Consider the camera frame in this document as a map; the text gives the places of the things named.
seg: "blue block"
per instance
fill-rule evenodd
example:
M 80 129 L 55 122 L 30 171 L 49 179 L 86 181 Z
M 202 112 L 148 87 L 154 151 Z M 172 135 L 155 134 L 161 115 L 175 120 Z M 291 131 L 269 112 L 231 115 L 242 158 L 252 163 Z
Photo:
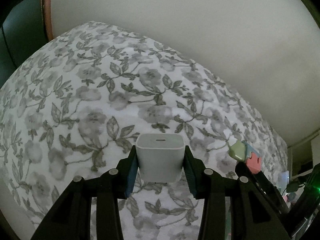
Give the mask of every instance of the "blue block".
M 242 141 L 242 143 L 245 145 L 245 158 L 250 158 L 251 153 L 254 152 L 256 156 L 259 158 L 261 157 L 259 152 L 252 148 L 250 144 L 248 144 L 246 141 Z

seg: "gray flower pattern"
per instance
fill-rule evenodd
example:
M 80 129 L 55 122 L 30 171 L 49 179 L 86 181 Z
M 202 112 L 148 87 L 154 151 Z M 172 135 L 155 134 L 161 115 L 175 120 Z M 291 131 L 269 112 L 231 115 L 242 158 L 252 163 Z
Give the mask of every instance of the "gray flower pattern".
M 235 177 L 228 149 L 236 140 L 260 152 L 275 185 L 286 170 L 285 142 L 236 90 L 169 46 L 116 26 L 89 22 L 60 35 L 0 90 L 0 173 L 35 227 L 75 175 L 114 168 L 149 132 L 181 134 L 222 176 Z M 203 204 L 184 174 L 170 184 L 138 174 L 132 195 L 118 202 L 124 237 L 197 239 Z M 95 208 L 93 201 L 92 218 Z

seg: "white wall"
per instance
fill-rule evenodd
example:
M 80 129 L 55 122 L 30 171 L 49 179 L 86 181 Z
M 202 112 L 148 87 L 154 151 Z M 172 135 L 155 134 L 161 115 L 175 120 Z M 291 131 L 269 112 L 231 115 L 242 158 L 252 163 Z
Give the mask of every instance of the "white wall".
M 52 0 L 55 36 L 90 20 L 196 60 L 236 87 L 288 145 L 320 127 L 320 30 L 300 0 Z
M 320 135 L 311 141 L 313 166 L 320 163 Z

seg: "bed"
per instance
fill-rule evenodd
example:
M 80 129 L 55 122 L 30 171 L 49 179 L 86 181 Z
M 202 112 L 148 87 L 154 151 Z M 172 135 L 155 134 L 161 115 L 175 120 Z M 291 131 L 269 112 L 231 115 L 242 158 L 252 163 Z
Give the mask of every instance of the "bed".
M 286 143 L 232 86 L 117 26 L 92 21 L 55 38 L 0 94 L 0 169 L 35 229 L 75 175 L 114 168 L 140 133 L 181 134 L 195 157 L 225 177 L 236 178 L 228 149 L 237 140 L 259 151 L 274 185 L 287 170 Z M 118 203 L 124 239 L 197 239 L 203 204 L 184 175 L 165 184 L 138 174 L 133 194 Z

